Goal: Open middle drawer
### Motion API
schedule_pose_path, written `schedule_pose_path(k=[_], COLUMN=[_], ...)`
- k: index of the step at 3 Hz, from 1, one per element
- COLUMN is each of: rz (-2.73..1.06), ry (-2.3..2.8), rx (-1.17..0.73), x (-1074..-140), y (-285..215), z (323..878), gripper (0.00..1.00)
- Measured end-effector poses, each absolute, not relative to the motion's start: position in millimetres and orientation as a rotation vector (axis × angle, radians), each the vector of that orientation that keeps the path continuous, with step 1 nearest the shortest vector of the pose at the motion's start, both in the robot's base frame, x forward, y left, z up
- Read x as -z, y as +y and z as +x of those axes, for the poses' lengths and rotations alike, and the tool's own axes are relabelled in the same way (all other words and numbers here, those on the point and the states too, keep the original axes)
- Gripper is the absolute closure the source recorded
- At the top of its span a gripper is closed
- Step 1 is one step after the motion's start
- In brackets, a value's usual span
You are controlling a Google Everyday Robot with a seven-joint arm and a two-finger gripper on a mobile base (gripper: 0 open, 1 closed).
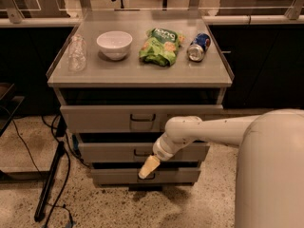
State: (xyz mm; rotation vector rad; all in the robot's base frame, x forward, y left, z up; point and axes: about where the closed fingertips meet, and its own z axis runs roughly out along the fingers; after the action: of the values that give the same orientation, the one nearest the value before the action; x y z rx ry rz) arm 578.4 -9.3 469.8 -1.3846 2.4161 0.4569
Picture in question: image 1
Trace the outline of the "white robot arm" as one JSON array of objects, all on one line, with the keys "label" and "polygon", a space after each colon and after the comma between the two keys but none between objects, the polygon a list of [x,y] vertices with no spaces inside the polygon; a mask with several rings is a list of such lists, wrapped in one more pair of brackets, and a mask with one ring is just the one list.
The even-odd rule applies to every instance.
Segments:
[{"label": "white robot arm", "polygon": [[304,228],[303,110],[212,121],[173,117],[139,177],[197,140],[238,148],[235,228]]}]

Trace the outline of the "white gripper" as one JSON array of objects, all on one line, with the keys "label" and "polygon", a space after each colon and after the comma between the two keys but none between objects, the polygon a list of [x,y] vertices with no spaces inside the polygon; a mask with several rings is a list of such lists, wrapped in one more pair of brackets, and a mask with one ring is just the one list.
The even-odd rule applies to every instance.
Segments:
[{"label": "white gripper", "polygon": [[151,174],[161,163],[168,161],[174,157],[181,149],[190,144],[189,139],[181,138],[173,140],[166,133],[163,133],[153,144],[153,154],[150,155],[142,166],[139,177],[145,179]]}]

